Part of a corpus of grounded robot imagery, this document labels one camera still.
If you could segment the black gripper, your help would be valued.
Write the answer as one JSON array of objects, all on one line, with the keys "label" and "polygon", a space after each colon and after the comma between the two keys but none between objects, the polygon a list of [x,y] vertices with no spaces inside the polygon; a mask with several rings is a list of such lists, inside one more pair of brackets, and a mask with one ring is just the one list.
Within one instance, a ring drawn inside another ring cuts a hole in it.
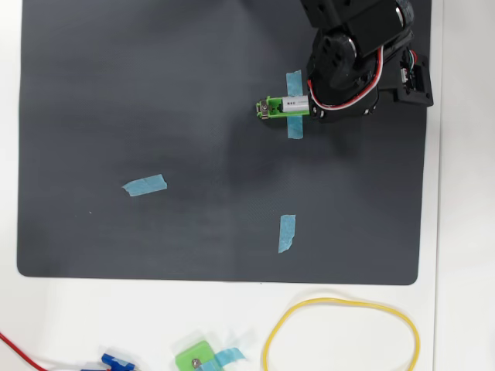
[{"label": "black gripper", "polygon": [[348,35],[320,33],[307,65],[311,117],[329,124],[372,114],[379,101],[379,83],[386,64],[412,39],[411,31],[402,32],[362,57]]}]

